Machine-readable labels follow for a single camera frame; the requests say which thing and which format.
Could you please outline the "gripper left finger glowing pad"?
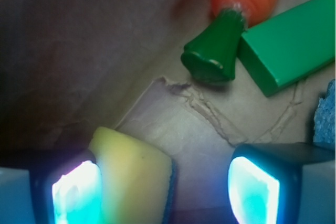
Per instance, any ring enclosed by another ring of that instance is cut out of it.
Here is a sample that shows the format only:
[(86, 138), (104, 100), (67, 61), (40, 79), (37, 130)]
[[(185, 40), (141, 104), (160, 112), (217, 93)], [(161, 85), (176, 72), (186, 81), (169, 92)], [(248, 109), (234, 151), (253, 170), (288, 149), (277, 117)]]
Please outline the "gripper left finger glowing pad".
[(97, 223), (102, 178), (88, 149), (1, 152), (1, 166), (29, 172), (37, 223)]

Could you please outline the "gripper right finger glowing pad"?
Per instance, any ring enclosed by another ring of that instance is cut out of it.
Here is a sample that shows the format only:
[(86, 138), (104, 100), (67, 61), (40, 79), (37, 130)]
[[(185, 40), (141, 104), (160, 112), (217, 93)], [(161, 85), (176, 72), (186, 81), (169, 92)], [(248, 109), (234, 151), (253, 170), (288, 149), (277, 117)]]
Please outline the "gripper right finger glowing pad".
[(227, 190), (238, 223), (335, 223), (335, 151), (242, 144), (232, 155)]

